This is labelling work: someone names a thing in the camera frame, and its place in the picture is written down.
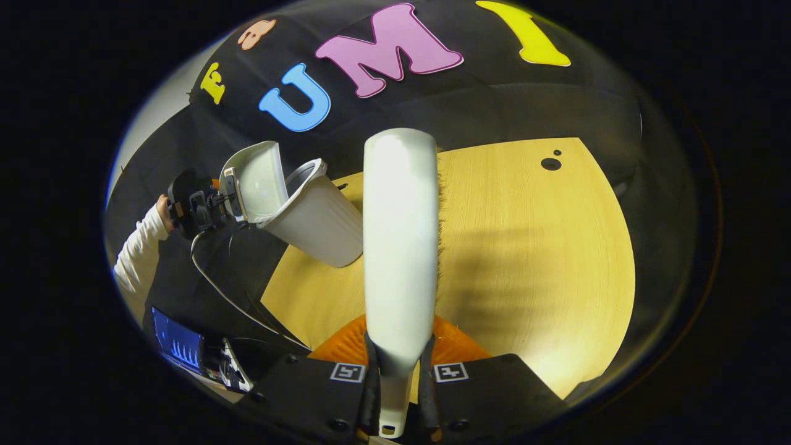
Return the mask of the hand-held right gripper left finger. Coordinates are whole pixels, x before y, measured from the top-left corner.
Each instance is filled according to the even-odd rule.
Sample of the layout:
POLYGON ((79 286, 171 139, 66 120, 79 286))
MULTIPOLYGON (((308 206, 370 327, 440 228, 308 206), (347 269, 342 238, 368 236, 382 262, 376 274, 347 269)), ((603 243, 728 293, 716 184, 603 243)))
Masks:
POLYGON ((357 316, 307 355, 282 355, 246 396, 246 419, 287 441, 356 441, 379 425, 378 356, 357 316))

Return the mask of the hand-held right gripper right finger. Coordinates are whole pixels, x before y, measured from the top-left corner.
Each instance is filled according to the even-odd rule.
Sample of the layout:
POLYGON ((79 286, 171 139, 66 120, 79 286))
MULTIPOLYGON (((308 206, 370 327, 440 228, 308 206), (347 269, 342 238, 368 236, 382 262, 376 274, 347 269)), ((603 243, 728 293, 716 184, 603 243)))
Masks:
POLYGON ((493 355, 440 316, 419 364, 418 405, 434 435, 523 436, 567 410, 519 355, 493 355))

